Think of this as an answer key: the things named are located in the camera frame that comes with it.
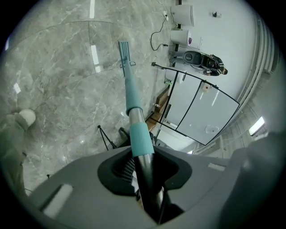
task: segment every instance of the white wall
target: white wall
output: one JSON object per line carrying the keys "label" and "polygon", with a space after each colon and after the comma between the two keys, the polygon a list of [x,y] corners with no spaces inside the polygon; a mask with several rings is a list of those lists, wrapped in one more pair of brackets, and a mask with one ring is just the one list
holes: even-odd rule
{"label": "white wall", "polygon": [[192,99],[195,97],[201,80],[195,77],[186,76],[182,84],[176,83],[173,89],[169,104],[171,104],[170,111],[167,115],[167,120],[175,125],[179,125],[187,112]]}
{"label": "white wall", "polygon": [[162,126],[161,131],[158,135],[158,139],[166,143],[169,147],[174,150],[181,151],[183,148],[194,142],[193,139],[185,137],[169,128]]}
{"label": "white wall", "polygon": [[[242,147],[248,147],[253,139],[266,132],[280,132],[286,129],[286,62],[281,55],[276,71],[272,75],[263,73],[254,93],[238,115],[223,132],[223,158]],[[260,118],[265,126],[252,138],[248,129]]]}
{"label": "white wall", "polygon": [[210,154],[207,155],[208,157],[217,157],[217,158],[223,158],[223,152],[218,149]]}
{"label": "white wall", "polygon": [[[193,5],[195,25],[182,25],[182,29],[191,30],[191,33],[196,34],[195,37],[201,36],[200,51],[221,58],[228,74],[203,76],[189,65],[183,68],[237,99],[250,70],[254,52],[256,22],[252,9],[243,0],[183,0],[182,4]],[[213,11],[221,13],[222,18],[212,17],[210,14]]]}

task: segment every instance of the mop handle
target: mop handle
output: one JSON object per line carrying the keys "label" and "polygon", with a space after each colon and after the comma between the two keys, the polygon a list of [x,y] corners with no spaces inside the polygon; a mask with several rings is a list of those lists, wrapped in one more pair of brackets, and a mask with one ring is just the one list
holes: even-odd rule
{"label": "mop handle", "polygon": [[126,113],[130,121],[130,141],[133,157],[154,153],[145,123],[135,78],[128,60],[125,62]]}

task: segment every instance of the electrical wire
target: electrical wire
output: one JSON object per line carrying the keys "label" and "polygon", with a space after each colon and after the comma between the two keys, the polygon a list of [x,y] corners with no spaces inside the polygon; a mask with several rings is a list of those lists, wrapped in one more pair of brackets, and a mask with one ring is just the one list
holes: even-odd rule
{"label": "electrical wire", "polygon": [[179,46],[180,48],[186,48],[186,49],[190,49],[190,50],[193,50],[193,51],[197,51],[197,52],[200,52],[200,51],[198,51],[198,50],[195,50],[195,49],[193,49],[193,48],[187,48],[187,47],[182,47],[182,46]]}
{"label": "electrical wire", "polygon": [[165,8],[166,12],[168,12],[168,10],[166,9],[166,7],[165,7],[162,3],[160,3],[158,0],[157,0],[157,2]]}
{"label": "electrical wire", "polygon": [[172,12],[171,12],[171,7],[170,7],[170,13],[171,13],[171,15],[172,15],[172,19],[173,19],[174,24],[178,27],[178,24],[175,22],[174,16],[173,16],[173,14],[172,14]]}
{"label": "electrical wire", "polygon": [[157,49],[154,49],[153,46],[152,46],[152,36],[153,36],[154,34],[160,33],[160,32],[162,31],[162,28],[163,28],[163,26],[164,26],[164,22],[166,21],[166,19],[167,19],[167,16],[165,17],[165,20],[164,20],[163,23],[162,23],[162,27],[161,27],[160,31],[154,32],[154,33],[151,34],[150,44],[151,44],[151,47],[152,47],[153,51],[157,51],[157,50],[160,48],[161,45],[168,46],[168,45],[166,45],[166,44],[160,44]]}
{"label": "electrical wire", "polygon": [[195,69],[196,72],[203,70],[203,69],[197,69],[197,68],[195,68],[194,66],[192,66],[191,64],[190,64],[190,66],[191,66],[193,69]]}

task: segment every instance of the black cable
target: black cable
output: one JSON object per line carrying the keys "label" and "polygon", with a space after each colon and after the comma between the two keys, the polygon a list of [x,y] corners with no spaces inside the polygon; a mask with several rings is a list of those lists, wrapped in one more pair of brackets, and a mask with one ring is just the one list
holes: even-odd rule
{"label": "black cable", "polygon": [[[163,28],[163,26],[164,26],[164,22],[166,21],[166,19],[167,19],[167,16],[165,17],[165,20],[163,21],[162,27],[161,27],[161,29],[160,29],[159,32],[162,31],[162,28]],[[168,46],[168,45],[165,45],[165,44],[160,44],[157,49],[154,49],[154,48],[153,48],[153,46],[152,46],[152,36],[153,36],[153,34],[156,34],[156,33],[159,33],[159,32],[154,32],[154,33],[151,34],[150,44],[151,44],[151,47],[152,47],[153,51],[157,51],[157,50],[160,48],[161,45]]]}
{"label": "black cable", "polygon": [[182,46],[179,46],[180,48],[186,48],[186,49],[190,49],[190,50],[193,50],[193,51],[197,51],[197,52],[200,52],[200,51],[198,51],[198,50],[195,50],[195,49],[193,49],[193,48],[187,48],[187,47],[182,47]]}
{"label": "black cable", "polygon": [[203,69],[197,69],[197,68],[195,68],[195,67],[194,67],[193,65],[191,65],[191,64],[190,64],[190,66],[191,66],[193,69],[196,69],[196,72],[203,70]]}

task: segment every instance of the white appliance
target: white appliance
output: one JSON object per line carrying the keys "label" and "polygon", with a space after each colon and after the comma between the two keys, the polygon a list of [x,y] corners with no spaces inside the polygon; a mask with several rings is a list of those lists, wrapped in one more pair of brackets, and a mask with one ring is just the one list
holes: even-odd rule
{"label": "white appliance", "polygon": [[193,6],[192,5],[176,5],[171,7],[171,14],[174,21],[181,25],[190,25],[194,27]]}
{"label": "white appliance", "polygon": [[181,44],[183,46],[191,46],[191,32],[189,30],[172,30],[171,41],[174,44]]}
{"label": "white appliance", "polygon": [[[187,71],[181,68],[174,68],[174,67],[170,67],[170,68],[184,72],[184,73],[181,73],[181,72],[178,73],[178,77],[176,81],[176,83],[182,84],[184,81],[185,73],[187,73]],[[174,81],[176,77],[176,73],[177,73],[176,71],[166,69],[165,78],[170,81]]]}

